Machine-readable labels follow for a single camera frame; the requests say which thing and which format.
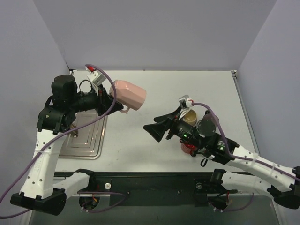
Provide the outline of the red mug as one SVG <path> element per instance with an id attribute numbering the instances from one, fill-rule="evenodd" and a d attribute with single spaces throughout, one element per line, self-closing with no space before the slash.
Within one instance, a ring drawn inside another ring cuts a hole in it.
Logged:
<path id="1" fill-rule="evenodd" d="M 197 148 L 193 145 L 190 144 L 181 144 L 181 150 L 186 153 L 189 154 L 192 157 L 195 157 L 194 152 L 197 150 Z"/>

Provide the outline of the cream mug with blue drips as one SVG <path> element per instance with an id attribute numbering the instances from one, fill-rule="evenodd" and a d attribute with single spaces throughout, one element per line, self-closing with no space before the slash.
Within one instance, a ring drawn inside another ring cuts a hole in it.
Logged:
<path id="1" fill-rule="evenodd" d="M 195 126 L 198 120 L 197 113 L 194 110 L 190 110 L 183 116 L 182 120 L 189 125 Z"/>

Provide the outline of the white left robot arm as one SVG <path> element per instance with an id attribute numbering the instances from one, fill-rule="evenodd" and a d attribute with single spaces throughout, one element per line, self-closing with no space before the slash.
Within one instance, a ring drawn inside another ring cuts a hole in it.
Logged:
<path id="1" fill-rule="evenodd" d="M 96 110 L 99 118 L 123 109 L 116 98 L 107 94 L 101 82 L 90 79 L 91 90 L 77 91 L 71 75 L 55 77 L 51 84 L 52 95 L 38 115 L 37 140 L 32 162 L 26 167 L 27 178 L 18 193 L 11 196 L 12 205 L 51 215 L 59 215 L 69 197 L 83 190 L 93 192 L 96 179 L 93 171 L 78 169 L 70 177 L 54 184 L 56 164 L 66 135 L 72 128 L 75 114 Z"/>

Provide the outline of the brown striped mug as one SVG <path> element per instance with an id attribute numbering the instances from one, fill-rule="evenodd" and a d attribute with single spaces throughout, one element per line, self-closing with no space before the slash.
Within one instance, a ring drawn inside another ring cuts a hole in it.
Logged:
<path id="1" fill-rule="evenodd" d="M 73 137 L 78 137 L 79 136 L 78 130 L 74 130 L 74 129 L 76 129 L 76 125 L 72 123 L 70 126 L 70 130 L 72 130 L 72 132 L 70 133 L 70 135 Z"/>

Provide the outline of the lavender mug with black handle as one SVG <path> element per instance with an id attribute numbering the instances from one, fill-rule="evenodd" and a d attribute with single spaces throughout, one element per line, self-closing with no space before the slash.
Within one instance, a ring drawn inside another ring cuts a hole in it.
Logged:
<path id="1" fill-rule="evenodd" d="M 205 111 L 205 114 L 202 118 L 203 120 L 211 120 L 215 126 L 217 126 L 217 124 L 219 123 L 219 118 L 218 116 L 213 116 L 212 113 L 209 110 Z"/>

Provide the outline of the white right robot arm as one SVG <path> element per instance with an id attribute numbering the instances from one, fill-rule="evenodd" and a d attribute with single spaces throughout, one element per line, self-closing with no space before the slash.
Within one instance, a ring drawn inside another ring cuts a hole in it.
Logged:
<path id="1" fill-rule="evenodd" d="M 213 191 L 240 189 L 257 192 L 285 208 L 298 209 L 300 168 L 276 164 L 226 138 L 217 116 L 209 107 L 206 109 L 204 117 L 194 126 L 183 120 L 183 110 L 178 107 L 172 113 L 155 117 L 154 123 L 144 125 L 143 129 L 157 142 L 162 140 L 165 133 L 167 140 L 175 135 L 184 143 L 195 146 L 195 155 L 201 154 L 207 160 L 248 173 L 235 175 L 216 169 L 209 181 Z"/>

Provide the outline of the pink mug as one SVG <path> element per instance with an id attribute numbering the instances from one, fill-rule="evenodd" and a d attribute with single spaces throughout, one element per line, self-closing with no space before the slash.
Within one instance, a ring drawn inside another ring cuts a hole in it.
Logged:
<path id="1" fill-rule="evenodd" d="M 139 110 L 147 96 L 145 89 L 124 80 L 115 80 L 109 94 L 112 97 L 116 95 L 117 102 L 127 107 L 126 110 L 120 110 L 121 113 L 128 113 L 130 109 Z"/>

